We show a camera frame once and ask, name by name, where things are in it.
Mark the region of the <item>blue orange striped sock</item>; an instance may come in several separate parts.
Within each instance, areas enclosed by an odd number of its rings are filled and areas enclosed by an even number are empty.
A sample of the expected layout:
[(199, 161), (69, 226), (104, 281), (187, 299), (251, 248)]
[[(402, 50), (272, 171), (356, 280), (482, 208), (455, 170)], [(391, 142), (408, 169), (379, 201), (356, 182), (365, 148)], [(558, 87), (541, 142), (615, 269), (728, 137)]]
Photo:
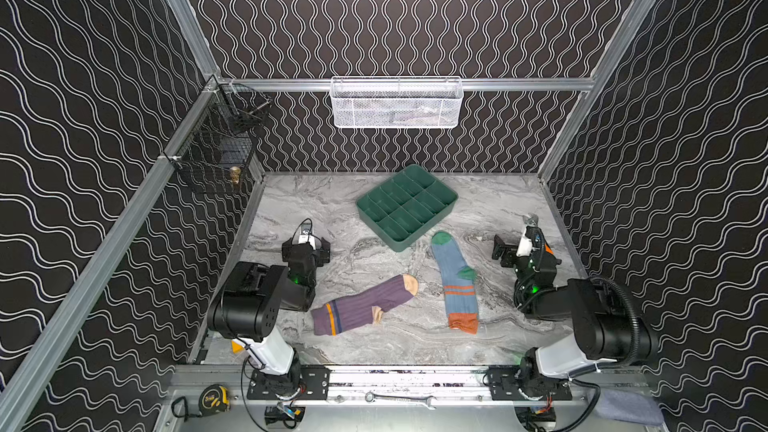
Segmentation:
[(449, 328), (476, 334), (479, 327), (476, 271), (469, 266), (458, 242), (448, 232), (436, 232), (430, 245), (441, 275)]

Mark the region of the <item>green divided plastic tray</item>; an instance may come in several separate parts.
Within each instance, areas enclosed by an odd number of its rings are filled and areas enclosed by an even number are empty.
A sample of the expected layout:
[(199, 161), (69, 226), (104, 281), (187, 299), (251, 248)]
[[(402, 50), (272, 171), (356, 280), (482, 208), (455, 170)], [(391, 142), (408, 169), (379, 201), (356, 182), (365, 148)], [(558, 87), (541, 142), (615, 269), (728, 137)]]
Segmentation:
[(445, 219), (458, 194), (411, 164), (356, 200), (360, 219), (394, 252), (403, 252)]

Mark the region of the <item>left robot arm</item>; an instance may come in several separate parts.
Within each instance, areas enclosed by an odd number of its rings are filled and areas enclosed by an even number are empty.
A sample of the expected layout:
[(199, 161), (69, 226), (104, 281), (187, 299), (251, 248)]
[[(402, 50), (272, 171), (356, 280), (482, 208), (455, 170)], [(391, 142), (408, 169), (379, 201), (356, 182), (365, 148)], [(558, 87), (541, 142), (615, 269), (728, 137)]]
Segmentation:
[(330, 262), (330, 243), (304, 219), (281, 245), (282, 262), (238, 262), (207, 313), (207, 327), (246, 353), (252, 381), (277, 396), (301, 389), (295, 349), (277, 327), (279, 312), (307, 312), (316, 295), (317, 270)]

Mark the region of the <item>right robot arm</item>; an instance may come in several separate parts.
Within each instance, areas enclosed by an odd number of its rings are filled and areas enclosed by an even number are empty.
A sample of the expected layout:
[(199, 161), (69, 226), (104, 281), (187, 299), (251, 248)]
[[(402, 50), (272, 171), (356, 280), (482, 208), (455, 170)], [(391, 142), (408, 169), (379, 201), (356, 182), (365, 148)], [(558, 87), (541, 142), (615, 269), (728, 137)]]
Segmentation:
[(492, 259), (515, 273), (513, 304), (526, 318), (572, 324), (569, 335), (534, 347), (521, 359), (515, 380), (528, 394), (541, 395), (601, 367), (640, 365), (656, 357), (658, 335), (624, 286), (598, 276), (554, 285), (561, 260), (539, 227), (528, 225), (516, 245), (496, 235)]

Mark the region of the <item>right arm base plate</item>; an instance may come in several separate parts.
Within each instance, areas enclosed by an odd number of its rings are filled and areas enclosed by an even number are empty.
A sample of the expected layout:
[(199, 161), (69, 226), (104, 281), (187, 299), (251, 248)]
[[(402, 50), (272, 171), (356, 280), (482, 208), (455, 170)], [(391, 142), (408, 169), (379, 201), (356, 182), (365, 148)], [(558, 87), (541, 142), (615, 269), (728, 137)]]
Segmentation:
[(572, 393), (563, 379), (522, 371), (520, 366), (491, 366), (483, 374), (493, 401), (570, 401)]

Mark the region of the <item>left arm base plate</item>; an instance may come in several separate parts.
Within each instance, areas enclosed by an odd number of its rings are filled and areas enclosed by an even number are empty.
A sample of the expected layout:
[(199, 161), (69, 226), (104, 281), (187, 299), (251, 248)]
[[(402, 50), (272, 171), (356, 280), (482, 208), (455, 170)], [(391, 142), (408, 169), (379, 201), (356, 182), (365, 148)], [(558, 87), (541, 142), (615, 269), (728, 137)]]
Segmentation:
[(329, 369), (315, 365), (301, 365), (285, 375), (253, 371), (245, 395), (257, 401), (322, 401), (328, 397), (330, 374)]

